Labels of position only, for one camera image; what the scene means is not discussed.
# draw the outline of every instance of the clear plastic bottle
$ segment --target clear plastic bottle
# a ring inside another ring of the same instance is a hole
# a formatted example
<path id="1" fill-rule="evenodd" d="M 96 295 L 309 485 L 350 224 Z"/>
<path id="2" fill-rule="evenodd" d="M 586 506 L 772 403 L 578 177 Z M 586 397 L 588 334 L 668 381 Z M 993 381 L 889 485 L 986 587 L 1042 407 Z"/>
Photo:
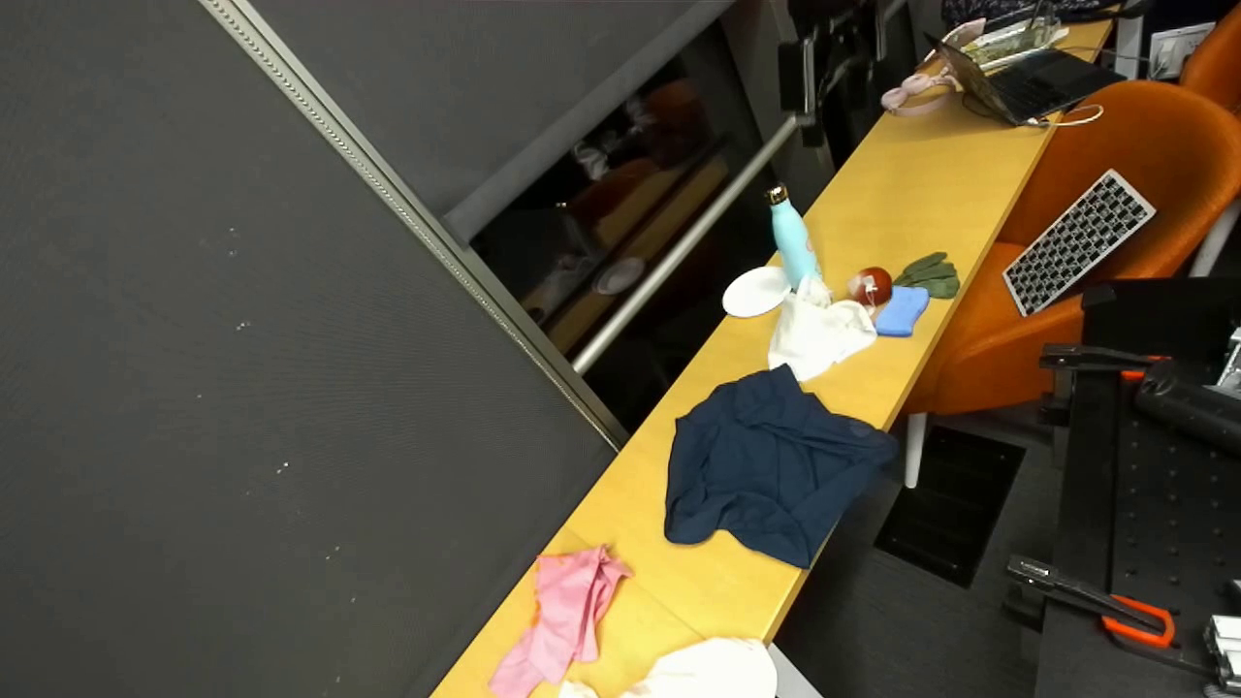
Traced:
<path id="1" fill-rule="evenodd" d="M 772 207 L 772 238 L 777 238 L 787 285 L 790 287 L 803 287 L 807 279 L 822 285 L 820 257 L 812 247 L 812 229 L 803 215 L 787 203 L 787 190 L 772 186 L 768 207 Z"/>

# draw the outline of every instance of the pink cloth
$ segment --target pink cloth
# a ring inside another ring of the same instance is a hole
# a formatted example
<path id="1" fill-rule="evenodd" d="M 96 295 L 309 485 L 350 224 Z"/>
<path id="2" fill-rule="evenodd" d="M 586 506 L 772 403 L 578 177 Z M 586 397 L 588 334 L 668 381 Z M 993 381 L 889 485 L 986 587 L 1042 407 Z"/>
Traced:
<path id="1" fill-rule="evenodd" d="M 538 560 L 538 622 L 520 637 L 494 676 L 496 698 L 529 698 L 538 683 L 564 683 L 571 665 L 596 659 L 596 623 L 630 571 L 605 551 Z"/>

